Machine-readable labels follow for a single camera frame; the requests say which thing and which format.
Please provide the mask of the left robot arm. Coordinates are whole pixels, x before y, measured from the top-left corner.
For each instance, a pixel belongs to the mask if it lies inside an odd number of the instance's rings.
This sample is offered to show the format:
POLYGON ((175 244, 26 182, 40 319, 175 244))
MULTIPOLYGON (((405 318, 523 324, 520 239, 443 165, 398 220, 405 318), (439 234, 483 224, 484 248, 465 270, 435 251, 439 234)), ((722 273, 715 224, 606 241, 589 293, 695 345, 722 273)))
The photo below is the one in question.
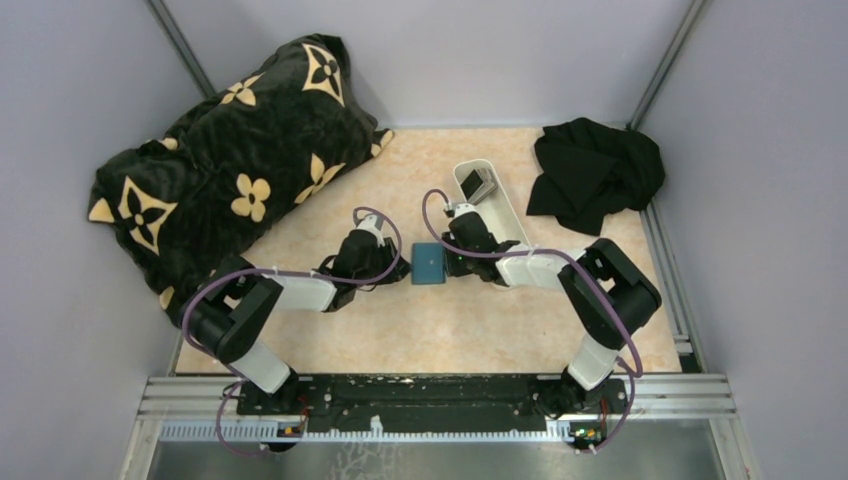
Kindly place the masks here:
POLYGON ((272 313, 335 312, 359 289, 397 283, 412 270, 394 240, 371 228, 352 230, 336 254, 308 273, 260 269, 241 257, 221 266, 223 271, 181 307, 180 327, 201 351, 270 395, 296 376, 260 340, 272 313))

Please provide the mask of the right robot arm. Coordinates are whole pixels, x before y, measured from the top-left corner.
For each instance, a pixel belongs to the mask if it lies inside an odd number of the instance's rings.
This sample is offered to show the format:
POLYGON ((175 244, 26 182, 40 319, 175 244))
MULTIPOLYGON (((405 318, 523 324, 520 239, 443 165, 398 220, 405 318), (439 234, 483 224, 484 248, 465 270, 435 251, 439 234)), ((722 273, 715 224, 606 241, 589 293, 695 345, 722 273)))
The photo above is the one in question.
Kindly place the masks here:
POLYGON ((610 239, 600 238, 575 256, 517 240, 499 242, 468 204, 456 209, 448 228, 449 251, 481 280, 567 296, 585 335, 565 379, 585 391, 609 377, 619 352, 662 305, 658 289, 610 239))

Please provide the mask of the blue leather card holder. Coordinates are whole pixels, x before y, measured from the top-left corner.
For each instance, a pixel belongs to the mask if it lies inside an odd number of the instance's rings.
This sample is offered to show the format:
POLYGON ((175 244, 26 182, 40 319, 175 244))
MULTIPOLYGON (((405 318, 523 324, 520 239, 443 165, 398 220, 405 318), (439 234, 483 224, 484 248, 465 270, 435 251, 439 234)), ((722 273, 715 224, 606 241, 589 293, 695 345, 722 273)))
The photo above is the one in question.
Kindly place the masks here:
POLYGON ((444 249, 439 243, 416 242, 411 248, 411 283, 439 285, 446 282, 444 249))

